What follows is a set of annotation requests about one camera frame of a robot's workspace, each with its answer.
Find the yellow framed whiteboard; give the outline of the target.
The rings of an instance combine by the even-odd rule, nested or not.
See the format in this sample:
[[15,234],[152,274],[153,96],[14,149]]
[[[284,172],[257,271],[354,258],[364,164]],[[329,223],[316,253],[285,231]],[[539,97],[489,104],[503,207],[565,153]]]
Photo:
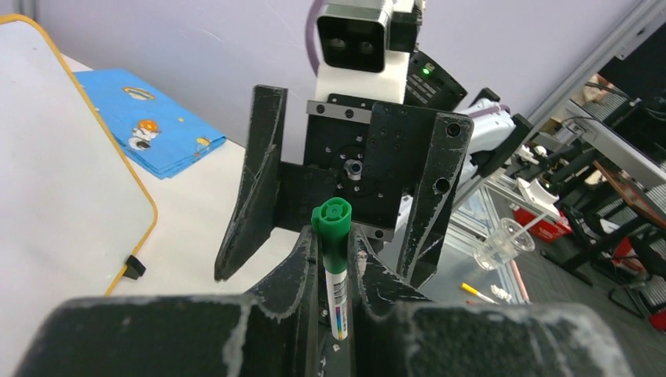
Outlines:
[[1,373],[49,313],[112,289],[156,205],[45,31],[1,18]]

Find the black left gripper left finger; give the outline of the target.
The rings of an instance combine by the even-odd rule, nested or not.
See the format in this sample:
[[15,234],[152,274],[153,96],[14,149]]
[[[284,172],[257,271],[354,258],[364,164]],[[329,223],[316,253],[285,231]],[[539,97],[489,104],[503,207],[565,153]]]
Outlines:
[[199,376],[315,376],[319,363],[318,246],[311,227],[241,295],[199,296]]

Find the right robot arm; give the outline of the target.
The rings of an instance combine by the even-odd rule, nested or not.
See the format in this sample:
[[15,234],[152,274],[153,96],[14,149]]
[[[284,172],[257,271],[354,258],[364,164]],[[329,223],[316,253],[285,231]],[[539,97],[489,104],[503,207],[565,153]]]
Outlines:
[[376,244],[397,229],[404,241],[397,271],[421,287],[436,272],[457,188],[485,178],[530,131],[489,89],[467,109],[462,86],[425,53],[408,62],[402,103],[332,90],[307,106],[302,164],[281,149],[287,90],[254,88],[250,133],[236,207],[214,263],[227,280],[276,228],[300,231],[313,209],[340,197]]

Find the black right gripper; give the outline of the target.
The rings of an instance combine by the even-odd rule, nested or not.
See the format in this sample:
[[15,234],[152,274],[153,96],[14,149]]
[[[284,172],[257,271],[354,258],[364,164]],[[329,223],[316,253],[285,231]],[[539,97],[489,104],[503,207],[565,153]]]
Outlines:
[[254,87],[236,205],[214,263],[216,281],[232,277],[275,226],[300,231],[312,209],[334,196],[351,204],[352,220],[367,236],[391,241],[402,197],[414,193],[397,273],[420,288],[437,269],[422,255],[443,240],[448,224],[440,217],[455,195],[474,122],[336,94],[309,101],[303,163],[282,163],[279,188],[286,107],[287,89]]

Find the green capped whiteboard marker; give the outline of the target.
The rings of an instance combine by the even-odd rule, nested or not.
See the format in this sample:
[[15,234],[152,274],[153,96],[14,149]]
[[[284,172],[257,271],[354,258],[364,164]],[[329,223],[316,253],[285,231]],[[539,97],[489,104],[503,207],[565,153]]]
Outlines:
[[348,336],[347,246],[352,224],[352,206],[333,197],[313,209],[311,226],[320,247],[330,315],[331,334],[336,340]]

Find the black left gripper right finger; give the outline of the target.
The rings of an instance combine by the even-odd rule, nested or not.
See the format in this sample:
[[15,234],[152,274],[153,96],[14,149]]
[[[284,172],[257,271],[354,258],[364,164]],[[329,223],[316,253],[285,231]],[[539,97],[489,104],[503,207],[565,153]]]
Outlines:
[[415,315],[441,307],[387,267],[359,225],[348,237],[355,376],[417,376],[423,350]]

